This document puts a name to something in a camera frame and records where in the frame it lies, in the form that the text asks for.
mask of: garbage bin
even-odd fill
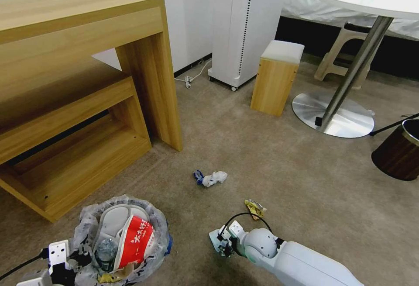
[[[110,274],[99,274],[98,269],[91,262],[79,269],[74,282],[75,286],[126,286],[142,282],[160,267],[165,256],[170,253],[172,238],[164,214],[148,201],[127,195],[116,196],[103,203],[89,205],[82,209],[80,224],[74,230],[71,253],[83,254],[87,252],[93,258],[93,242],[102,214],[107,209],[121,204],[141,207],[148,214],[149,221],[154,228],[154,245],[150,254],[140,267],[118,280],[114,280]]]
[[[374,164],[387,175],[405,181],[419,176],[419,120],[402,122],[371,154]]]

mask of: brown trash can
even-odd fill
[[[402,122],[371,154],[374,164],[387,175],[405,181],[419,176],[419,120]]]

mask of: wooden desk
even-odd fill
[[[110,48],[123,72],[90,57]],[[0,0],[0,186],[54,221],[148,133],[182,149],[164,0]]]

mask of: water bottle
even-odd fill
[[[96,248],[95,259],[104,272],[113,270],[113,263],[118,252],[118,244],[112,238],[103,239]]]

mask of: beige carpet floor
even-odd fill
[[[35,256],[53,241],[72,237],[83,206],[128,193],[161,209],[174,244],[145,285],[280,285],[239,256],[219,258],[208,232],[259,201],[277,236],[297,241],[348,267],[365,285],[416,286],[419,281],[419,182],[388,177],[371,152],[390,133],[359,139],[323,135],[291,109],[302,92],[335,89],[338,79],[313,79],[319,59],[305,55],[282,117],[249,108],[254,80],[233,93],[206,74],[190,90],[176,82],[184,150],[154,140],[144,157],[54,224],[0,191],[0,274]],[[195,75],[202,65],[189,71]],[[375,111],[376,127],[418,112],[419,83],[370,72],[350,97]],[[224,184],[203,188],[192,171],[226,171]],[[244,216],[245,229],[262,223]],[[45,267],[33,263],[0,282]]]

